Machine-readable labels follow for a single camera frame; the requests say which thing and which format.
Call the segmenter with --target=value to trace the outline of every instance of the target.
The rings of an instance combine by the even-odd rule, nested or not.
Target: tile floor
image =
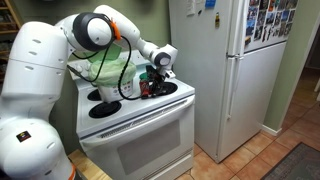
[[[177,180],[257,180],[301,141],[320,150],[320,104],[313,92],[319,77],[320,70],[303,71],[277,137],[261,131],[220,164],[195,144],[193,168]]]

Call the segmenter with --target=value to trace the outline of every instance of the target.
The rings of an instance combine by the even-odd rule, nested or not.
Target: refrigerator
[[[195,87],[195,142],[217,163],[257,134],[297,0],[169,0],[173,70]]]

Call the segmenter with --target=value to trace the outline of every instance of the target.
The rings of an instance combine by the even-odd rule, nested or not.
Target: white stove
[[[131,59],[137,66],[137,73],[130,97],[137,97],[140,95],[139,75],[150,63],[138,51],[133,51]],[[89,64],[86,60],[72,61],[69,65],[87,75]],[[193,87],[177,79],[166,79],[165,82],[177,85],[174,93],[134,101],[121,100],[121,108],[116,113],[92,118],[89,111],[102,101],[89,100],[88,95],[97,88],[77,77],[73,76],[73,79],[79,91],[76,132],[80,144],[87,156],[112,178],[173,179],[192,167]]]

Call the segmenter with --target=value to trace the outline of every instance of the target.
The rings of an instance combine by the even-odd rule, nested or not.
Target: oven window
[[[123,169],[128,175],[179,145],[179,120],[175,120],[120,146],[118,154]]]

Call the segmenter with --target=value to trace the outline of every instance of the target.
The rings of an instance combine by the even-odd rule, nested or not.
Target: baseboard
[[[280,132],[282,131],[282,128],[280,128],[278,131],[276,131],[276,130],[273,130],[265,125],[262,125],[261,129],[266,131],[267,133],[271,134],[272,136],[278,136],[280,134]]]

